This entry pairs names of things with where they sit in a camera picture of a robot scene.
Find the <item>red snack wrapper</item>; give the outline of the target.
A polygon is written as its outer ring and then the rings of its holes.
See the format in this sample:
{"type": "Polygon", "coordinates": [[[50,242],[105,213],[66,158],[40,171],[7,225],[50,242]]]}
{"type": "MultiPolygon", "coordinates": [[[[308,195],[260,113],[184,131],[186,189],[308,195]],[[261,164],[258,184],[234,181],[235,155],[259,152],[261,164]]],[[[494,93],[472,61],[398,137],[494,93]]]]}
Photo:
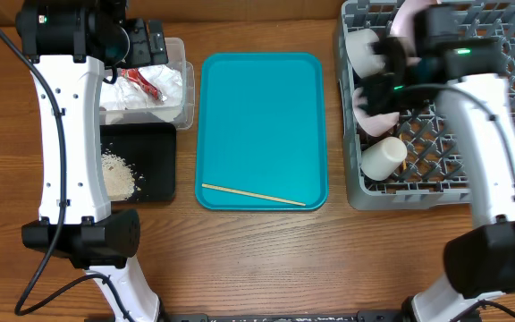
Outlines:
{"type": "Polygon", "coordinates": [[[162,98],[162,92],[150,83],[138,69],[122,69],[121,75],[127,81],[137,84],[153,100],[157,101],[162,98]]]}

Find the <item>small pink bowl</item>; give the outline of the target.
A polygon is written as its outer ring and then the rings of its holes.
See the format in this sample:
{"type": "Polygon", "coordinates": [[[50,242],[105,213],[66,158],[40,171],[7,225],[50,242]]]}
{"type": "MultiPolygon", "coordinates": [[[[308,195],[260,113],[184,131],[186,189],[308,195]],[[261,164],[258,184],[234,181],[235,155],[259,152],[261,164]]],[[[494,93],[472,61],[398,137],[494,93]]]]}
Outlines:
{"type": "Polygon", "coordinates": [[[368,115],[359,106],[365,104],[367,99],[362,97],[362,88],[355,89],[352,94],[352,111],[357,125],[371,137],[379,137],[394,127],[400,118],[399,112],[389,114],[368,115]]]}

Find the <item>grey bowl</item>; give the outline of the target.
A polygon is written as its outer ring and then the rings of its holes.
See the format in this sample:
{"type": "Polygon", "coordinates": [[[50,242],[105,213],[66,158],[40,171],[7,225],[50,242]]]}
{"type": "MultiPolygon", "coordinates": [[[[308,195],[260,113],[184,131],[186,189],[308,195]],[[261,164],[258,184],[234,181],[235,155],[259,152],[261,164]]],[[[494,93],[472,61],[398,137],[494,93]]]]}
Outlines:
{"type": "Polygon", "coordinates": [[[352,31],[345,36],[348,60],[360,78],[377,74],[385,67],[384,57],[373,50],[378,41],[379,37],[371,29],[352,31]]]}

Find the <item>white napkin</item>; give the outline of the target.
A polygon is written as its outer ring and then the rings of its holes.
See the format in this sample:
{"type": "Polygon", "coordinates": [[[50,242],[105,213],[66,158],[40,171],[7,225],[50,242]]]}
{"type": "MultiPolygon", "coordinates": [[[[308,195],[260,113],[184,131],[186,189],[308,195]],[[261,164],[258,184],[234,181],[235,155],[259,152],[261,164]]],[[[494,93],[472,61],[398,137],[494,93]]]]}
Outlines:
{"type": "Polygon", "coordinates": [[[103,84],[99,106],[107,112],[107,123],[138,111],[172,122],[182,113],[183,90],[182,73],[166,65],[119,69],[114,84],[103,84]]]}

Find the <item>large pink plate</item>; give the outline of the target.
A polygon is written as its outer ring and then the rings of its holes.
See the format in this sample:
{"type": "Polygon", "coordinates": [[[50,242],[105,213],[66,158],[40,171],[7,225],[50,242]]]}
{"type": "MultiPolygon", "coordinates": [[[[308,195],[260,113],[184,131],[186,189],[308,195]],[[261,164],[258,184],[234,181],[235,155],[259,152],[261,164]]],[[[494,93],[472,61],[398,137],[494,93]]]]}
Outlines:
{"type": "Polygon", "coordinates": [[[404,56],[407,66],[416,65],[420,61],[416,54],[415,16],[435,4],[440,4],[440,1],[405,0],[393,19],[389,34],[392,49],[396,55],[404,56]]]}

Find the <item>white paper cup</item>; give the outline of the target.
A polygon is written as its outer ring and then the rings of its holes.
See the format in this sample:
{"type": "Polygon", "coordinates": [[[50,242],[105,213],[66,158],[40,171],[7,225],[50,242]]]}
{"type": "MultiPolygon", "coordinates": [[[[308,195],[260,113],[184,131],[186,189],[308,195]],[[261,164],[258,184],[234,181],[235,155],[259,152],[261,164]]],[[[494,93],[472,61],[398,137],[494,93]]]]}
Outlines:
{"type": "Polygon", "coordinates": [[[361,171],[374,181],[387,179],[401,165],[400,151],[400,141],[396,137],[378,141],[362,152],[361,171]]]}

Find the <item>pile of rice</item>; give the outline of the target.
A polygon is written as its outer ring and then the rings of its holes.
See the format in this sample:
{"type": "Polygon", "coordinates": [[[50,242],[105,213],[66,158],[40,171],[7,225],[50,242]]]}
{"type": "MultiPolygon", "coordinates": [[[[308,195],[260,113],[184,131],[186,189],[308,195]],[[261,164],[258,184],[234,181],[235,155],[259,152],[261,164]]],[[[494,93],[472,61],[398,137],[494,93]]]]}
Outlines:
{"type": "Polygon", "coordinates": [[[139,179],[143,175],[137,173],[133,164],[116,155],[110,148],[102,152],[101,164],[107,196],[111,201],[127,201],[142,191],[139,179]]]}

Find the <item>wooden chopstick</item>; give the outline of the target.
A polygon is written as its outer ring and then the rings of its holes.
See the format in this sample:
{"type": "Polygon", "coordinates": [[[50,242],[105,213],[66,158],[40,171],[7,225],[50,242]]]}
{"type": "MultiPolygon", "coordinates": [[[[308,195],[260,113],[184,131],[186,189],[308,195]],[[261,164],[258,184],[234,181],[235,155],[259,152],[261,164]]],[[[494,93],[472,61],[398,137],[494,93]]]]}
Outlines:
{"type": "Polygon", "coordinates": [[[300,207],[306,206],[306,204],[303,202],[298,202],[298,201],[289,200],[289,199],[282,199],[282,198],[268,196],[268,195],[250,192],[250,191],[240,191],[240,190],[235,190],[235,189],[217,186],[217,185],[208,184],[208,183],[202,183],[201,186],[202,186],[202,188],[210,189],[213,191],[222,191],[222,192],[227,192],[227,193],[231,193],[231,194],[242,195],[242,196],[256,198],[256,199],[265,199],[265,200],[270,200],[270,201],[274,201],[274,202],[279,202],[279,203],[289,204],[289,205],[294,205],[294,206],[300,206],[300,207]]]}
{"type": "Polygon", "coordinates": [[[401,170],[404,172],[408,168],[407,161],[406,161],[406,158],[407,158],[407,155],[408,155],[408,150],[407,150],[406,144],[404,143],[404,141],[402,139],[402,135],[401,134],[399,135],[398,139],[400,141],[400,150],[401,150],[400,151],[401,170]]]}

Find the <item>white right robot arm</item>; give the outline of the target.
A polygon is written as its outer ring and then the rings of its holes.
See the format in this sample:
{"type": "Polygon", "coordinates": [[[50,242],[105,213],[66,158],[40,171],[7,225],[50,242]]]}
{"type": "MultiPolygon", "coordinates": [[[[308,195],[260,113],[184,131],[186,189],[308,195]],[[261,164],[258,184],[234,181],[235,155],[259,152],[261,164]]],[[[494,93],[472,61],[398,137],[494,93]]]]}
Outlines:
{"type": "Polygon", "coordinates": [[[443,250],[443,275],[409,297],[400,321],[460,321],[515,292],[515,126],[502,50],[464,38],[450,4],[425,4],[409,37],[357,30],[346,53],[360,108],[390,114],[433,103],[455,134],[471,192],[474,228],[443,250]]]}

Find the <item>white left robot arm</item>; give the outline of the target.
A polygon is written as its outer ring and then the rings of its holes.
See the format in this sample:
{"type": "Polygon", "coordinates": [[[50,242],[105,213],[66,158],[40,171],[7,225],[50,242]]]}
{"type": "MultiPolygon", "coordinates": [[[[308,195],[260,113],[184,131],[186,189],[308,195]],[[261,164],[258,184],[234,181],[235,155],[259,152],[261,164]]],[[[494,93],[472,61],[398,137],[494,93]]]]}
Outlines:
{"type": "Polygon", "coordinates": [[[113,211],[101,165],[101,89],[115,70],[164,64],[142,20],[124,1],[27,1],[17,13],[21,59],[38,95],[43,190],[38,219],[21,229],[25,247],[65,258],[94,281],[117,321],[165,321],[137,259],[133,209],[113,211]]]}

